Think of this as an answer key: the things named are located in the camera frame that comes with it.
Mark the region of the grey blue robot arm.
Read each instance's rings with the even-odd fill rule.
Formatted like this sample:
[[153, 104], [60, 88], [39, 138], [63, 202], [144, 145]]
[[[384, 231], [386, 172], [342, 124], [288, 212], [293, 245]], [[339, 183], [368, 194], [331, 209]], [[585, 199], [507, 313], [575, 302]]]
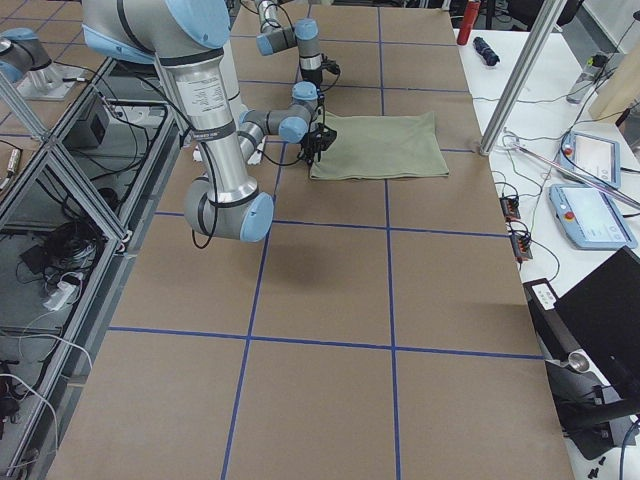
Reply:
[[270, 56], [296, 48], [302, 80], [312, 83], [323, 100], [340, 78], [341, 69], [322, 51], [316, 20], [304, 17], [293, 23], [280, 1], [254, 1], [254, 6], [260, 24], [256, 37], [259, 52]]
[[263, 55], [298, 50], [300, 82], [284, 110], [241, 110], [229, 93], [236, 86], [225, 61], [231, 23], [223, 1], [86, 1], [86, 44], [100, 54], [155, 67], [169, 89], [168, 102], [198, 143], [206, 173], [193, 181], [185, 217], [195, 235], [258, 242], [270, 230], [274, 201], [247, 171], [262, 140], [276, 135], [298, 144], [311, 163], [336, 140], [326, 125], [323, 72], [339, 67], [321, 51], [314, 19], [279, 25], [277, 3], [256, 4], [261, 21], [257, 44]]

